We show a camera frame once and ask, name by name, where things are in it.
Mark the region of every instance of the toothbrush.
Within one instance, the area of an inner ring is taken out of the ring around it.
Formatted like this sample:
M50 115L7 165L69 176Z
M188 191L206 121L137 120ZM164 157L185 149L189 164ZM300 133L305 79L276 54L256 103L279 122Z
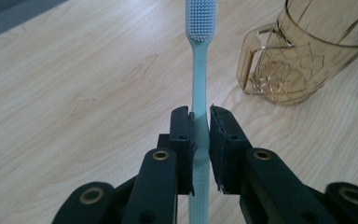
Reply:
M206 112L206 63L215 27L215 0L186 0L186 36L193 50L194 139L198 148L193 160L195 196L188 198L189 223L208 223L209 128Z

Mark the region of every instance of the bolt hole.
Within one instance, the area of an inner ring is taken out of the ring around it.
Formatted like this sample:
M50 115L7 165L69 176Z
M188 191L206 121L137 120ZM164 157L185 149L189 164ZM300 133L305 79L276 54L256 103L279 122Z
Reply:
M271 159L271 155L269 155L266 151L256 151L254 156L262 161L268 161Z
M139 221L144 224L151 224L156 219L156 213L150 210L143 211L141 215L139 215Z
M170 157L170 154L166 151L157 151L153 153L153 158L157 161L164 161Z
M340 188L338 190L339 194L342 198L345 200L358 204L358 190L357 189L351 189L347 187Z
M93 187L84 191L79 198L79 201L83 204L97 203L103 197L103 189Z
M316 214L312 212L304 212L301 214L301 217L309 224L317 224L319 223L319 218Z

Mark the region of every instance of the pitcher handle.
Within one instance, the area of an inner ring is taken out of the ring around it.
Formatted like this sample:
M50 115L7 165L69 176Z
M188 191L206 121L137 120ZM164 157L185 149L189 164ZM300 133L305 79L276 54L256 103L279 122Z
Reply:
M258 37L265 33L275 33L281 38L281 42L262 44ZM281 29L279 28L278 21L276 23L261 26L249 32L243 39L241 56L236 75L241 88L243 90L246 88L254 56L258 51L263 49L290 49L293 47L294 45L283 35Z

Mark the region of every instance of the wooden table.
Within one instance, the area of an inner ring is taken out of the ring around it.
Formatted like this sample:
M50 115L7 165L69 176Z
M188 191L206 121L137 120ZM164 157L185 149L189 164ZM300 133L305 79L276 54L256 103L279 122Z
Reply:
M291 107L243 94L235 78L245 34L282 6L218 2L208 105L231 110L305 184L358 185L358 59ZM171 111L191 105L191 58L179 0L71 0L0 35L0 223L50 223L77 187L137 175ZM185 196L178 209L187 223ZM244 223L212 175L210 223Z

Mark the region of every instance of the table surface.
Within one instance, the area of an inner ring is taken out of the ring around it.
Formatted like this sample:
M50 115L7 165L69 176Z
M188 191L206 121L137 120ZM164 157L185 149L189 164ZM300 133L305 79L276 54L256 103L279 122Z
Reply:
M245 95L235 78L245 34L282 5L218 1L208 105L232 111L305 184L358 185L358 59L290 107ZM0 35L0 223L50 223L77 187L137 175L171 111L191 105L191 78L185 1L71 0ZM212 175L210 189L210 223L244 223L238 196Z

